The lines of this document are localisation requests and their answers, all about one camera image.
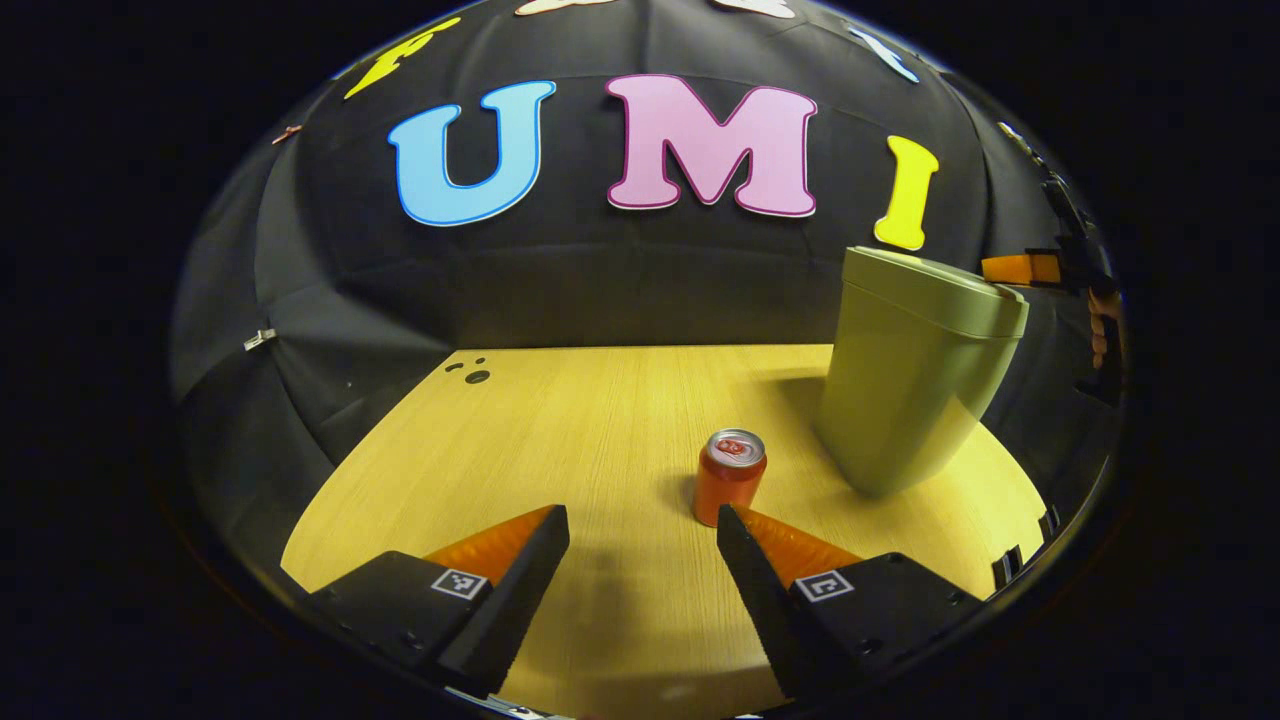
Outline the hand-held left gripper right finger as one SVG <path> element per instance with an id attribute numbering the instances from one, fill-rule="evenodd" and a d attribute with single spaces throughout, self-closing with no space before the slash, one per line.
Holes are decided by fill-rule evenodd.
<path id="1" fill-rule="evenodd" d="M 716 542 L 791 700 L 874 685 L 983 606 L 905 553 L 864 559 L 736 503 L 719 507 Z"/>

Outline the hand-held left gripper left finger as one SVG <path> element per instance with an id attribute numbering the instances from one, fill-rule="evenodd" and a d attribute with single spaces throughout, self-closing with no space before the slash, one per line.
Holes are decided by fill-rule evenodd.
<path id="1" fill-rule="evenodd" d="M 495 694 L 570 546 L 547 505 L 422 557 L 387 551 L 308 594 L 365 650 L 426 682 Z"/>

